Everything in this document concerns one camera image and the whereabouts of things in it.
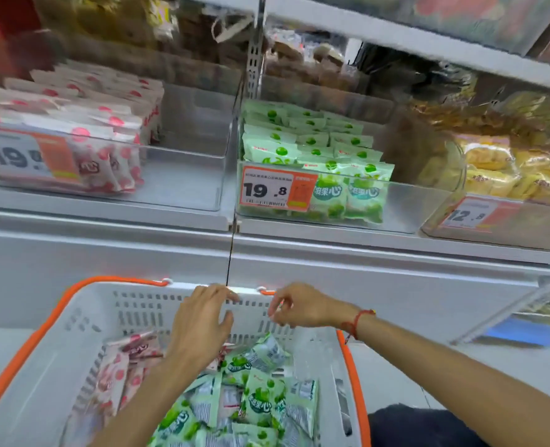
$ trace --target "dark pants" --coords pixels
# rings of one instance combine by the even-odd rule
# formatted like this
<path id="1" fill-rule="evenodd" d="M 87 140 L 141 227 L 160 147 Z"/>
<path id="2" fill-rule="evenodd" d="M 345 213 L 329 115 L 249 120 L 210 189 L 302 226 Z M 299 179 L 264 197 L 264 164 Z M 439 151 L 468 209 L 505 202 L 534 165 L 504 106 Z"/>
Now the dark pants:
<path id="1" fill-rule="evenodd" d="M 489 447 L 450 411 L 391 405 L 368 415 L 373 447 Z"/>

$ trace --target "right hand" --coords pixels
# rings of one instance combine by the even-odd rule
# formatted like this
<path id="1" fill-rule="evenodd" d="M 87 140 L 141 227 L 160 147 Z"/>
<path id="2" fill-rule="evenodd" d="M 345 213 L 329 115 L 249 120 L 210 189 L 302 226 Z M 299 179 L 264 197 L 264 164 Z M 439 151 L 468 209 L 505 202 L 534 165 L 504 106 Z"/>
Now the right hand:
<path id="1" fill-rule="evenodd" d="M 341 324 L 353 322 L 359 311 L 357 306 L 331 298 L 312 285 L 294 282 L 277 290 L 268 315 L 273 322 L 292 328 L 332 326 L 341 329 Z"/>

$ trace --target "red string bracelet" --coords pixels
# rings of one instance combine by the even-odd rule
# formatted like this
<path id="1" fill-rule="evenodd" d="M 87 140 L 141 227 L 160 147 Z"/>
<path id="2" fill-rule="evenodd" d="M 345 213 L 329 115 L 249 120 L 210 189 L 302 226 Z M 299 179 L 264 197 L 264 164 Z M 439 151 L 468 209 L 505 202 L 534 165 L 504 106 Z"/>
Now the red string bracelet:
<path id="1" fill-rule="evenodd" d="M 341 323 L 341 329 L 349 334 L 345 339 L 345 343 L 349 341 L 349 338 L 351 336 L 353 336 L 354 339 L 358 340 L 358 320 L 360 320 L 360 317 L 364 314 L 376 315 L 376 311 L 374 309 L 361 310 L 358 312 L 358 315 L 356 315 L 353 319 L 353 323 L 349 321 L 344 321 L 343 323 Z"/>

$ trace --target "yellow pastry package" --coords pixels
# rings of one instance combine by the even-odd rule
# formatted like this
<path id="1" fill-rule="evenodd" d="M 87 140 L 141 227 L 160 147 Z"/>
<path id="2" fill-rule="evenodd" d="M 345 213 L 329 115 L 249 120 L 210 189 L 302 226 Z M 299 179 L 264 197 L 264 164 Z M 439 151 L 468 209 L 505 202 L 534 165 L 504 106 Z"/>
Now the yellow pastry package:
<path id="1" fill-rule="evenodd" d="M 524 174 L 509 197 L 550 205 L 550 175 L 540 172 Z"/>
<path id="2" fill-rule="evenodd" d="M 467 165 L 465 191 L 505 198 L 509 196 L 519 178 L 520 176 L 512 168 L 506 168 L 502 171 L 490 171 Z"/>
<path id="3" fill-rule="evenodd" d="M 547 173 L 550 174 L 550 152 L 530 149 L 515 150 L 515 165 L 524 174 Z"/>
<path id="4" fill-rule="evenodd" d="M 467 164 L 478 169 L 499 171 L 511 166 L 515 160 L 509 136 L 456 134 L 455 141 L 463 151 Z"/>

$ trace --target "orange basket handle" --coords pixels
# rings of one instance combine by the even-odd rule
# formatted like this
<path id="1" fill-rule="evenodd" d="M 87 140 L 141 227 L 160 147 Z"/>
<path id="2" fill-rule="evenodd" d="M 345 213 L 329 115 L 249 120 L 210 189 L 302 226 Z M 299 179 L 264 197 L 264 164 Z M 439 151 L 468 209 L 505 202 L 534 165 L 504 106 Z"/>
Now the orange basket handle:
<path id="1" fill-rule="evenodd" d="M 6 392 L 6 389 L 8 389 L 8 386 L 10 385 L 16 374 L 25 364 L 30 354 L 34 351 L 37 345 L 39 345 L 41 339 L 45 337 L 47 331 L 51 329 L 51 327 L 60 317 L 62 311 L 68 305 L 70 300 L 72 300 L 72 297 L 81 288 L 95 282 L 128 282 L 131 284 L 155 285 L 157 287 L 165 287 L 170 283 L 170 281 L 167 279 L 164 279 L 163 281 L 148 281 L 146 279 L 121 278 L 117 276 L 97 276 L 85 279 L 84 281 L 72 285 L 68 290 L 66 290 L 55 309 L 52 310 L 49 317 L 47 317 L 47 320 L 45 320 L 45 322 L 39 327 L 39 329 L 37 329 L 30 335 L 24 345 L 20 347 L 14 357 L 10 360 L 10 362 L 8 362 L 8 365 L 3 369 L 3 372 L 0 374 L 0 399 L 3 397 L 3 393 Z"/>
<path id="2" fill-rule="evenodd" d="M 355 402 L 355 410 L 358 413 L 358 424 L 360 425 L 360 441 L 362 447 L 368 447 L 370 444 L 370 422 L 368 422 L 368 411 L 366 410 L 366 402 L 364 401 L 364 394 L 362 393 L 362 386 L 360 384 L 360 377 L 358 376 L 358 370 L 355 368 L 355 362 L 351 350 L 345 344 L 345 336 L 343 331 L 337 330 L 337 339 L 339 346 L 341 347 L 341 353 L 345 360 L 345 365 L 348 369 L 349 382 L 351 384 L 351 390 L 353 394 L 353 401 Z"/>

